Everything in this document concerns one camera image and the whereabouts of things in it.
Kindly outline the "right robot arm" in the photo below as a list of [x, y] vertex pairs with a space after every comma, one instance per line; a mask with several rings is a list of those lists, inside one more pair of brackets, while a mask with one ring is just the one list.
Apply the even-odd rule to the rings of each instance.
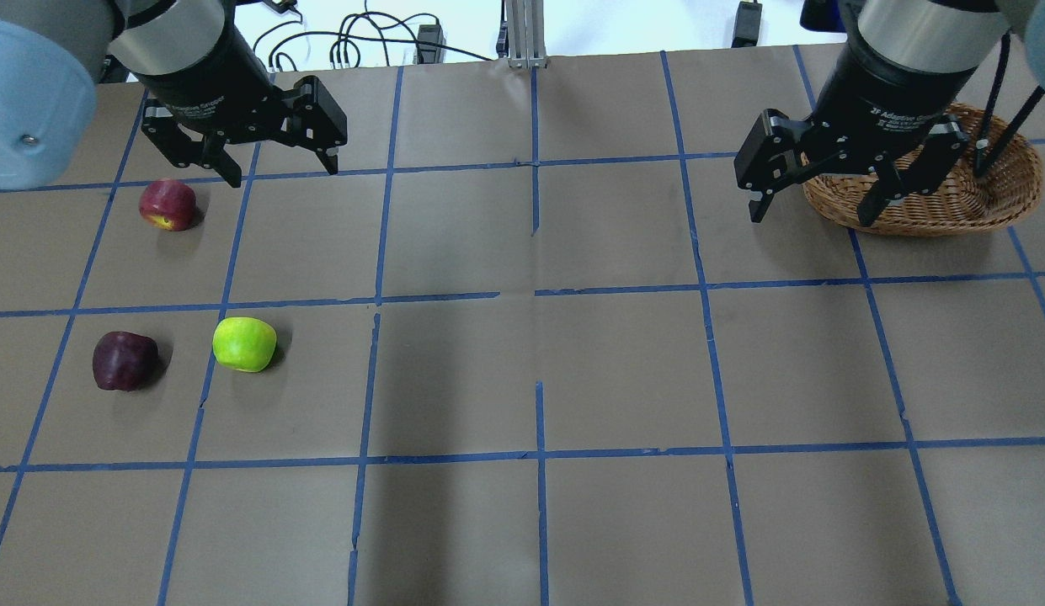
[[821, 174], [873, 176], [856, 217], [869, 227], [915, 194], [936, 192], [977, 148], [949, 107], [997, 45], [1023, 41], [1045, 95], [1045, 1], [837, 1], [845, 46], [803, 120], [765, 109], [733, 167], [762, 222], [782, 189]]

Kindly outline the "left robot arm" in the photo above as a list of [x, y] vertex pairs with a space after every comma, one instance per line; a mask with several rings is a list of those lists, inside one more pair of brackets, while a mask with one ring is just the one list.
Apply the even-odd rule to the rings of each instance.
[[348, 119], [318, 77], [284, 91], [236, 26], [234, 1], [0, 1], [0, 189], [67, 170], [114, 57], [149, 93], [141, 131], [178, 168], [237, 187], [230, 145], [274, 141], [339, 169]]

